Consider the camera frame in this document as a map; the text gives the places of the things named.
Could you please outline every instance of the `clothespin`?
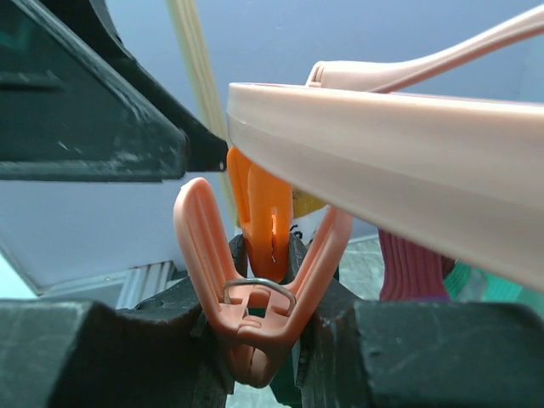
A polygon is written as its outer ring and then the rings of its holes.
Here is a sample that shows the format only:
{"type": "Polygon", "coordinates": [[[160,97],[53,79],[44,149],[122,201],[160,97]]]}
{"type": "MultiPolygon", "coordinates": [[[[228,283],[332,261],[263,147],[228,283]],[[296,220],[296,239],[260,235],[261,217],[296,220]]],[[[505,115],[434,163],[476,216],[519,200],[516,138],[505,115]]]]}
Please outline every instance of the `clothespin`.
{"type": "Polygon", "coordinates": [[[330,208],[294,281],[284,286],[236,272],[204,178],[181,188],[173,218],[189,277],[231,374],[239,383],[265,387],[325,293],[348,245],[353,217],[330,208]],[[265,315],[248,315],[248,308],[265,309],[265,315]]]}
{"type": "Polygon", "coordinates": [[[292,187],[235,147],[227,155],[227,171],[252,272],[280,282],[289,263],[292,187]]]}

